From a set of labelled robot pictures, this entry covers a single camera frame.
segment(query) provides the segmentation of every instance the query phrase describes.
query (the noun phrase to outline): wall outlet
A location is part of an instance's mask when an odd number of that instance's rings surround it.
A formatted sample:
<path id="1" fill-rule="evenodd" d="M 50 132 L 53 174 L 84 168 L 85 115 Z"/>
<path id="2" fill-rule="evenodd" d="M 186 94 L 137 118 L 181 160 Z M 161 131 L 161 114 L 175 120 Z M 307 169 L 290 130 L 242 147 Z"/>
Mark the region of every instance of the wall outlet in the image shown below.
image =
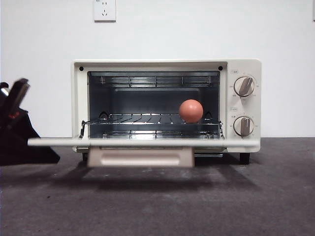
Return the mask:
<path id="1" fill-rule="evenodd" d="M 94 0 L 94 21 L 116 21 L 116 0 Z"/>

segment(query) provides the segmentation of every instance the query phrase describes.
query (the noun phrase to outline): oven door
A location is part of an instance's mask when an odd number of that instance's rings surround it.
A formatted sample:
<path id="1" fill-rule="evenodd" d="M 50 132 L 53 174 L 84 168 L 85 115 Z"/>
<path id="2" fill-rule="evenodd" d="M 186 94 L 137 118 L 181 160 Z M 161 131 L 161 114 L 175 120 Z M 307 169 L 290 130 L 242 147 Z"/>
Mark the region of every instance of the oven door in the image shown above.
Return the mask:
<path id="1" fill-rule="evenodd" d="M 243 147 L 254 147 L 258 143 L 243 140 Z M 150 166 L 193 167 L 194 148 L 207 152 L 224 152 L 228 147 L 239 147 L 240 142 L 224 139 L 74 139 L 33 138 L 30 146 L 70 146 L 89 152 L 88 166 Z"/>

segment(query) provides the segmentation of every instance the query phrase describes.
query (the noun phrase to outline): temperature knob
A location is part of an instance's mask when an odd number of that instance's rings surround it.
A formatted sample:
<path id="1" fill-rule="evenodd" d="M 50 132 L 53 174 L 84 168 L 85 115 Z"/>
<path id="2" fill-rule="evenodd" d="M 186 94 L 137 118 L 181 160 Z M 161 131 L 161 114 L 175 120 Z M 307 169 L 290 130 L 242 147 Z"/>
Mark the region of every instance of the temperature knob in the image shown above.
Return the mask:
<path id="1" fill-rule="evenodd" d="M 245 137 L 250 135 L 254 130 L 254 123 L 248 117 L 238 117 L 234 121 L 233 128 L 238 135 Z"/>
<path id="2" fill-rule="evenodd" d="M 254 83 L 252 77 L 238 78 L 234 83 L 235 92 L 241 97 L 247 97 L 254 91 Z"/>

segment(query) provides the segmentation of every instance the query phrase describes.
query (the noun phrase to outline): wire rack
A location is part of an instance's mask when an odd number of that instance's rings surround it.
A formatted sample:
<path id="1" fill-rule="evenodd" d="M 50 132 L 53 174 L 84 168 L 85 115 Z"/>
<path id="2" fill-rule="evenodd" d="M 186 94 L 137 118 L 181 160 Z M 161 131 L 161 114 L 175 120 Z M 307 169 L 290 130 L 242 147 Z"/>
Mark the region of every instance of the wire rack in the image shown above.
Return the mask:
<path id="1" fill-rule="evenodd" d="M 198 138 L 198 139 L 214 139 L 218 138 L 216 131 L 111 131 L 102 135 L 104 139 L 173 139 L 173 138 Z"/>
<path id="2" fill-rule="evenodd" d="M 218 138 L 221 129 L 220 122 L 214 120 L 210 112 L 207 112 L 198 123 L 185 123 L 179 114 L 102 113 L 96 120 L 82 122 L 81 138 L 84 136 L 85 125 L 93 127 L 104 125 L 104 128 L 97 128 L 98 138 L 123 139 L 209 139 Z"/>
<path id="3" fill-rule="evenodd" d="M 211 115 L 205 115 L 203 119 L 197 124 L 202 125 L 218 125 Z M 181 124 L 190 125 L 185 123 L 179 114 L 110 114 L 104 115 L 94 121 L 87 121 L 84 125 L 93 124 L 133 124 L 133 125 L 148 125 L 148 124 Z"/>
<path id="4" fill-rule="evenodd" d="M 89 77 L 107 87 L 217 86 L 218 71 L 92 71 Z"/>

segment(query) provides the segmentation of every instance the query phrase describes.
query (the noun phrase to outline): brown egg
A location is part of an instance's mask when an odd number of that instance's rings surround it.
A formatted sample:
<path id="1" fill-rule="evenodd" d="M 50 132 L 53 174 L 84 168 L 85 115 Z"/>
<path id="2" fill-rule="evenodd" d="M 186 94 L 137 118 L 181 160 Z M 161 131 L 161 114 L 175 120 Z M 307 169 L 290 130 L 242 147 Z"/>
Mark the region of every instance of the brown egg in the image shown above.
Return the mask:
<path id="1" fill-rule="evenodd" d="M 179 107 L 179 115 L 186 123 L 196 123 L 202 118 L 202 105 L 193 99 L 186 100 Z"/>

